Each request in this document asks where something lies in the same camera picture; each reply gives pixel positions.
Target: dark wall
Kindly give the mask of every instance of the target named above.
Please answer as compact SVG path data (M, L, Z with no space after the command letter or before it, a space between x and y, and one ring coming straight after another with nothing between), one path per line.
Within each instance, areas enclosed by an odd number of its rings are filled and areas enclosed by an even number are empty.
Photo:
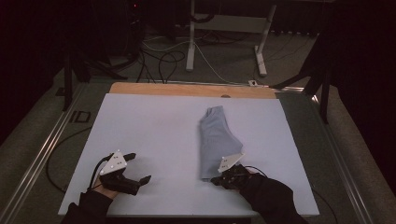
M337 3L302 71L332 71L332 84L396 192L396 21L393 1Z
M0 2L0 144L61 69L61 45L54 32L58 14L57 1Z

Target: light blue cloth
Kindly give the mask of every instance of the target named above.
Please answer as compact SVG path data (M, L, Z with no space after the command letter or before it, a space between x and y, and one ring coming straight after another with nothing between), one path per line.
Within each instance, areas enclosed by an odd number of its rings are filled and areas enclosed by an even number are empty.
M240 153L242 143L231 133L222 105L210 107L200 121L201 178L219 176L222 157Z

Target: white table surface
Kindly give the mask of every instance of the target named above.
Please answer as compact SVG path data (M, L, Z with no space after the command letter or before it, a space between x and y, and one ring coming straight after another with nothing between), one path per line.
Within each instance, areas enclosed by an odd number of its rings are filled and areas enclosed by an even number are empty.
M238 193L199 178L199 120L209 107L217 105L223 105L231 132L244 145L242 150L247 155L241 163L255 166L289 186L299 214L318 215L277 99L114 93L107 94L102 103L59 214L64 215L70 203L78 203L96 163L119 149L124 155L136 153L124 172L127 178L152 178L136 196L120 194L109 208L110 216L256 216Z

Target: cable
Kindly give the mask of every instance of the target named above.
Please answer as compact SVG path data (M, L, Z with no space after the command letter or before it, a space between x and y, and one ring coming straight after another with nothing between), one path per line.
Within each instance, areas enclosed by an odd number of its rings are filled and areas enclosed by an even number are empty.
M259 168L257 168L257 167L254 167L254 166L245 166L245 168L252 168L252 169L255 169L255 170L257 170L258 172L260 172L260 174L262 174L263 176L265 176L265 177L268 177L263 171L261 171Z
M323 196L321 196L316 190L314 190L313 188L311 188L312 189L312 191L314 191L318 196L319 196L319 198L323 201L323 202L325 202L326 204L327 204L327 206L330 208L330 210L332 211L332 215L334 216L334 220L335 220L335 223L336 224L338 224L338 218L337 218L337 215L335 214L335 212L334 212L334 210L332 209L332 207L330 206L330 204L326 201L326 199L323 197Z
M156 39L161 39L161 38L166 38L166 36L164 36L164 35L154 36L150 39L144 39L143 42L149 42L151 40L156 40Z
M88 130L91 129L91 128L92 128L92 127L89 127L89 128L83 129L83 130L81 130L81 131L79 131L79 132L73 133L72 135L67 136L64 140L62 140L61 142L59 142L59 143L53 148L53 150L51 151L51 153L49 154L49 158L47 159L47 162L46 162L46 176L47 176L48 181L51 183L51 185L52 185L53 187L55 187L57 190L61 191L62 193L66 193L66 190L62 189L62 188L59 187L57 184L55 184L55 182L54 182L54 181L51 179L51 177L50 177L50 159L51 159L53 153L55 152L55 150L56 150L61 144L63 144L63 143L64 143L65 141L67 141L68 139L70 139L70 138L72 138L72 137L74 137L74 136L76 136L76 135L78 135L78 134L80 134L80 133L84 133L84 132L88 131Z
M217 76L219 79L221 79L221 80L224 81L224 82L227 82L227 83L230 83L230 84L234 84L234 85L248 86L248 84L237 83L237 82L231 82L231 81L228 81L228 80L222 78L222 77L215 71L215 69L212 67L212 65L210 65L210 63L207 61L205 55L201 52L201 49L198 47L197 44L195 44L195 47L197 47L198 51L201 53L201 55L202 55L202 57L204 58L204 60L205 60L205 62L207 63L207 65L209 65L209 67L212 69L212 71L216 74L216 76Z
M102 186L102 184L98 184L98 185L96 185L95 187L90 188L90 190L97 189L97 188L99 188L99 187L101 187L101 186Z
M96 172L97 172L97 170L99 169L99 166L102 164L102 162L110 160L110 158L113 156L113 154L114 154L114 153L111 153L109 156L102 158L102 159L96 164L95 169L93 170L93 173L92 173L92 176L91 176L90 185L87 187L87 191L92 189L92 184L93 184L93 181L94 181L94 179L95 179L95 177L96 177Z
M129 67L131 67L131 66L133 66L135 63L136 63L136 61L133 61L132 63L129 63L129 64L123 66L122 68L119 68L119 69L114 70L114 71L115 71L116 73L119 73L119 72L121 72L121 71L123 71L123 70L125 70L125 69L127 69L127 68L129 68Z
M137 77L136 83L138 83L140 81L140 78L143 75L143 69L146 69L146 79L148 80L148 83L149 83L149 79L150 78L152 79L152 81L154 83L156 83L154 78L152 77L151 73L149 72L149 68L146 66L146 57L145 57L142 49L140 50L140 55L142 56L142 61L143 62L139 62L139 63L142 64L142 67L140 68L139 76Z
M226 44L233 44L233 43L236 43L236 42L239 42L239 41L242 41L242 40L247 39L250 35L251 35L250 33L244 33L244 35L243 35L242 37L239 37L239 38L231 38L231 37L228 37L228 36L225 36L225 35L221 35L219 32L209 31L208 33L206 33L206 34L204 34L204 35L201 36L200 39L201 39L201 41L204 43L204 44L202 44L201 46L205 46L205 45L217 45L217 44L223 44L223 45L226 45ZM207 36L213 36L213 37L215 38L215 40L214 40L214 41L205 40L205 38L206 38ZM224 39L232 40L232 41L222 42L222 41L220 40L221 37L224 38Z
M143 51L143 53L147 54L148 56L153 57L153 58L159 60L159 63L158 63L158 72L159 72L159 74L160 74L161 80L163 81L163 84L167 84L169 78L175 73L175 71L176 71L176 69L177 69L177 63L178 63L178 62L181 62L181 61L184 60L185 57L186 57L185 54L184 54L183 52L178 51L178 50L176 50L176 51L170 51L170 52L165 52L165 54L164 54L161 58L159 58L159 57L157 57L157 56L155 56L155 55L152 55L152 54L150 54L150 53L148 53L148 52L146 52L146 51L144 51L144 50L142 50L142 51ZM181 58L177 59L177 58L173 55L174 53L181 54ZM167 61L167 60L165 60L164 57L166 57L167 55L171 56L174 60L173 60L173 61ZM169 74L166 78L164 78L164 76L163 76L163 71L162 71L162 69L161 69L161 64L162 64L162 63L173 63L173 64L175 65L174 68L173 68L173 70L172 70L172 72L170 72L170 74Z
M294 35L291 35L290 39L282 46L282 48L280 48L279 50L277 50L275 53L271 54L268 58L264 59L265 61L271 59L272 57L274 57L275 55L277 55L280 51L282 51L289 43L290 41L293 39Z
M174 45L173 47L170 47L167 49L154 49L154 48L151 48L149 45L147 45L145 42L143 42L143 44L146 46L146 48L148 48L150 50L162 52L162 51L168 51L169 49L174 49L175 47L182 45L182 44L190 44L190 41L184 41L184 42L178 43L178 44Z
M298 47L294 52L289 53L289 54L285 54L285 55L281 56L280 58L274 58L274 59L266 60L265 62L267 63L267 62L270 62L270 61L281 60L281 59L284 59L284 58L286 58L286 57L288 57L288 56L290 56L290 55L292 55L292 54L297 53L297 51L299 51L300 49L302 49L302 48L308 43L308 40L309 40L309 37L305 40L305 43L303 43L300 47Z

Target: metal bar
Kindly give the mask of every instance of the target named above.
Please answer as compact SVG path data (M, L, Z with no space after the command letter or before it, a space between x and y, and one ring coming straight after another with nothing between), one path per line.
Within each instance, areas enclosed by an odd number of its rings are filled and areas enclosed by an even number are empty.
M76 100L72 102L68 110L63 112L62 115L57 120L57 122L55 123L52 131L49 134L49 137L47 138L42 148L35 156L34 161L26 170L25 174L21 179L20 184L17 186L10 200L7 202L6 208L2 211L0 216L0 223L4 223L4 224L12 223L13 220L15 219L26 197L28 196L30 190L32 189L35 181L40 175L44 165L46 164L51 151L55 147L59 137L64 131L64 128L67 125L67 121L69 120L70 115L72 114L74 106L76 105L77 98L81 95L85 87L86 84L78 85L74 96Z
M64 55L64 111L73 101L73 84L72 84L72 64L70 62L70 50L67 49Z
M312 109L318 111L317 105L311 104ZM315 113L315 119L318 122L322 122L322 118L319 113ZM355 180L352 177L352 174L349 172L347 168L347 164L344 161L343 155L340 152L339 147L335 143L334 136L332 135L332 131L329 125L320 125L323 132L326 134L326 137L329 139L329 143L331 144L331 155L334 161L335 168L338 171L338 174L343 181L344 187L346 188L346 193L351 201L353 208L355 209L356 215L358 217L359 223L361 224L372 224L374 223L367 207L361 197L361 193L355 183Z
M323 79L322 83L322 94L321 94L321 100L320 100L320 110L319 113L323 119L323 121L328 124L329 121L327 121L327 105L329 103L329 91L330 91L330 79L332 77L332 72L329 70L326 70L325 72L325 77Z
M264 25L264 29L262 31L262 41L256 51L256 54L262 53L262 49L264 48L265 41L267 40L268 33L270 32L271 23L275 14L276 5L272 5L270 8L270 12L267 15L267 20Z

